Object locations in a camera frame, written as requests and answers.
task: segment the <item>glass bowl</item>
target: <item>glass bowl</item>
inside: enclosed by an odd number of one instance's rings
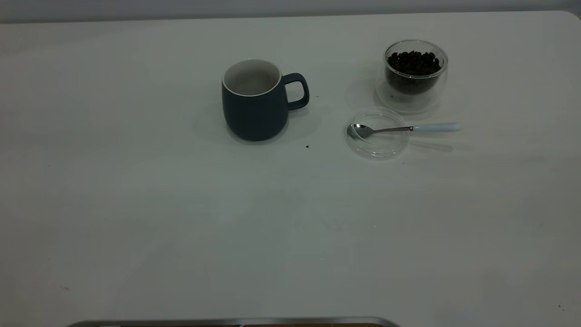
[[[440,69],[430,75],[416,76],[402,73],[388,63],[394,53],[417,51],[433,53]],[[448,56],[437,45],[421,40],[404,40],[390,45],[383,53],[383,66],[378,72],[376,91],[386,106],[402,115],[413,115],[428,110],[442,97],[448,79]]]
[[[375,133],[367,138],[362,138],[353,130],[354,124],[378,130],[403,127],[405,123],[400,115],[388,108],[372,107],[359,112],[345,127],[345,139],[353,151],[366,158],[395,157],[405,150],[410,140],[408,131]]]

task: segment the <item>wall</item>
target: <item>wall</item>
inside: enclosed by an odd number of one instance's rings
[[[581,0],[0,0],[0,22],[565,9]]]

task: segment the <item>mug rim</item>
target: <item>mug rim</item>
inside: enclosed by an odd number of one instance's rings
[[[274,84],[274,86],[273,86],[273,87],[271,87],[271,88],[270,88],[268,91],[262,92],[262,93],[260,93],[260,94],[252,94],[252,95],[247,95],[247,94],[240,94],[240,93],[236,93],[236,92],[234,92],[234,91],[230,90],[230,88],[229,88],[228,86],[226,86],[226,82],[224,81],[224,79],[226,78],[226,74],[228,74],[228,72],[230,71],[230,69],[232,69],[234,66],[236,66],[236,65],[238,65],[238,64],[241,64],[241,63],[245,63],[245,62],[250,62],[250,61],[256,61],[256,62],[265,62],[265,63],[267,63],[267,64],[269,64],[269,65],[272,65],[272,66],[274,66],[274,67],[277,69],[277,71],[278,71],[278,81],[277,81],[277,82]],[[226,70],[226,72],[224,73],[224,75],[222,76],[222,85],[223,85],[223,86],[226,88],[226,90],[228,90],[228,92],[230,92],[230,93],[232,93],[232,94],[238,95],[238,96],[240,96],[240,97],[253,98],[253,97],[259,97],[259,96],[261,96],[261,95],[267,94],[267,93],[269,93],[270,91],[274,90],[274,89],[275,89],[275,88],[276,88],[276,87],[277,87],[277,86],[278,86],[278,85],[281,83],[281,80],[282,80],[282,72],[281,72],[281,69],[280,69],[280,68],[279,68],[277,65],[273,64],[272,62],[270,62],[270,61],[268,61],[268,60],[264,60],[264,59],[252,59],[252,58],[249,58],[249,59],[246,59],[246,60],[239,61],[239,62],[237,62],[237,63],[233,64],[232,66],[230,66],[230,67],[229,67],[229,68]]]

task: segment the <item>coffee bean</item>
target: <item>coffee bean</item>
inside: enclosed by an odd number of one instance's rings
[[[418,51],[394,52],[388,57],[388,65],[394,70],[412,76],[427,76],[436,73],[442,67],[440,60],[432,52],[422,54]],[[437,81],[437,77],[431,79],[411,79],[399,76],[386,68],[386,78],[389,84],[404,94],[420,94],[428,91]]]

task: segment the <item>mug handle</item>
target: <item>mug handle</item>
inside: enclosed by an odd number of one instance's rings
[[[304,96],[302,99],[298,101],[289,102],[289,110],[295,110],[306,106],[309,103],[309,87],[307,86],[307,81],[304,80],[303,75],[299,73],[292,73],[288,75],[284,75],[282,77],[282,83],[287,85],[293,82],[300,82],[303,86]]]

